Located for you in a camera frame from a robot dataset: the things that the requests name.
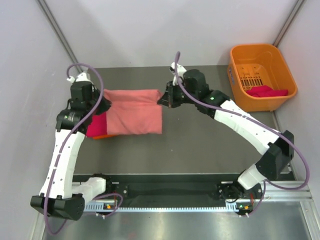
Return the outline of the magenta t shirt in basket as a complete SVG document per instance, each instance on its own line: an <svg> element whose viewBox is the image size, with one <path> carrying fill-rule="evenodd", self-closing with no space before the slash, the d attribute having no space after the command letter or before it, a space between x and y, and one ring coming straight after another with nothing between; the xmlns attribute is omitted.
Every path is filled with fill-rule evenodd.
<svg viewBox="0 0 320 240"><path fill-rule="evenodd" d="M287 96L289 91L287 89L273 89L267 85L254 86L247 90L246 93L256 98L270 98L270 97L284 97Z"/></svg>

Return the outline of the folded magenta t shirt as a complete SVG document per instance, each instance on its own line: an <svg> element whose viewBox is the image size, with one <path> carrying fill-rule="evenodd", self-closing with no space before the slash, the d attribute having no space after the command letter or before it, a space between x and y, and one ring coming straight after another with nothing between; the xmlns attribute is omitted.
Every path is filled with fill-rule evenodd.
<svg viewBox="0 0 320 240"><path fill-rule="evenodd" d="M94 115L92 122L87 128L86 137L93 138L96 136L107 135L107 115L102 113Z"/></svg>

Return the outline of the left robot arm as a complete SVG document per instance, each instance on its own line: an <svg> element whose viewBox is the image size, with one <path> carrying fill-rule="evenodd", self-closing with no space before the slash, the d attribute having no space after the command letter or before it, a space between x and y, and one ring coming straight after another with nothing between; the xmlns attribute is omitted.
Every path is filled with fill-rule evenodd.
<svg viewBox="0 0 320 240"><path fill-rule="evenodd" d="M30 206L39 213L65 220L81 218L85 205L95 196L109 198L114 191L104 178L94 177L89 186L73 188L73 175L81 144L95 115L105 113L111 102L100 97L90 80L77 80L70 86L67 107L56 117L55 143L46 180Z"/></svg>

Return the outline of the salmon pink t shirt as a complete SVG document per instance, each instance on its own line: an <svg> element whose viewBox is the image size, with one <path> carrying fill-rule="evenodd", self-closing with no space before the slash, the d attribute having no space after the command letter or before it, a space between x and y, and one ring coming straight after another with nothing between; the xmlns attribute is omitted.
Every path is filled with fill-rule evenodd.
<svg viewBox="0 0 320 240"><path fill-rule="evenodd" d="M163 132L162 93L157 89L104 90L111 102L106 112L109 135L145 135Z"/></svg>

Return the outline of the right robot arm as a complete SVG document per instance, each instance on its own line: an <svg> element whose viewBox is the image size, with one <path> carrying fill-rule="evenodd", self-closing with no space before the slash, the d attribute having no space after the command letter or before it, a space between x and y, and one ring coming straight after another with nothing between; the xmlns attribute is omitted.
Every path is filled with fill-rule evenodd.
<svg viewBox="0 0 320 240"><path fill-rule="evenodd" d="M288 130L281 133L263 127L228 95L210 89L205 75L198 69L186 70L181 65L169 69L174 77L167 82L165 93L157 102L159 105L177 108L182 104L192 104L200 113L231 128L261 154L260 160L238 176L233 185L234 194L245 198L257 183L277 180L294 156L290 145L294 141L293 134Z"/></svg>

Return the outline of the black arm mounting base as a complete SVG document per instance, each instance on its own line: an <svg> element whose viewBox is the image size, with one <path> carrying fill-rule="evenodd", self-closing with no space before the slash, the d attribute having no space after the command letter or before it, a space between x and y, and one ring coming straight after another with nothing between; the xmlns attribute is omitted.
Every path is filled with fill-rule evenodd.
<svg viewBox="0 0 320 240"><path fill-rule="evenodd" d="M248 202L262 197L258 183L250 190L237 186L237 174L112 174L114 191L122 194L123 207L223 207L226 202Z"/></svg>

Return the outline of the folded orange t shirt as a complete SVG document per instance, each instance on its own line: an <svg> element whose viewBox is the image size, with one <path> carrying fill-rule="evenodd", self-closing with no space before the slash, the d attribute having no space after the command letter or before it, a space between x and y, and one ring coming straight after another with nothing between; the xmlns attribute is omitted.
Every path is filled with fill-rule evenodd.
<svg viewBox="0 0 320 240"><path fill-rule="evenodd" d="M116 137L116 134L104 134L104 135L99 135L99 136L94 136L94 140L100 140L100 139L106 139L106 138L111 138L111 137Z"/></svg>

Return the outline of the orange plastic basket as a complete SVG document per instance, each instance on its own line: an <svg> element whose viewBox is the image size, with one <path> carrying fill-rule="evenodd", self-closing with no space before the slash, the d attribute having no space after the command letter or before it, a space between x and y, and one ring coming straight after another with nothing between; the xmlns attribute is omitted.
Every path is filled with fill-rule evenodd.
<svg viewBox="0 0 320 240"><path fill-rule="evenodd" d="M227 75L235 102L246 112L272 112L293 98L298 87L280 50L267 43L241 44L229 53ZM285 90L284 96L258 97L252 88Z"/></svg>

